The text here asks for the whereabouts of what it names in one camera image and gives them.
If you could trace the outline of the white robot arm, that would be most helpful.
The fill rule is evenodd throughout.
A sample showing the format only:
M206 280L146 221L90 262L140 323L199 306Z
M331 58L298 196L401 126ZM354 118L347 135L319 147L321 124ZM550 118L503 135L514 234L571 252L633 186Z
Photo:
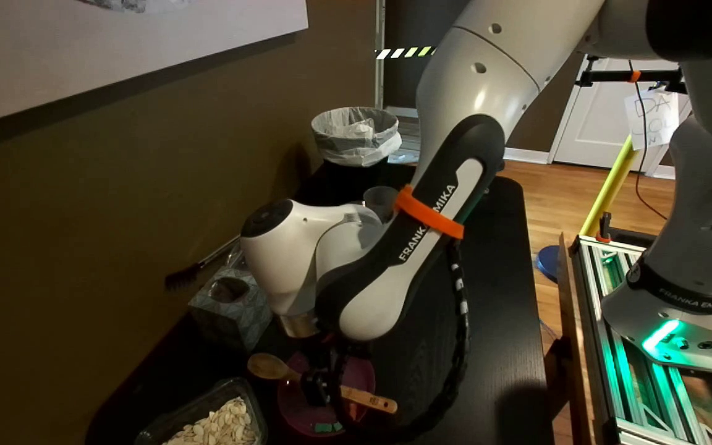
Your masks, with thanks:
M646 359L712 374L712 0L470 0L418 85L419 160L388 221L278 197L245 223L284 334L393 331L423 268L464 239L523 108L577 49L680 67L691 113L669 135L675 206L601 316Z

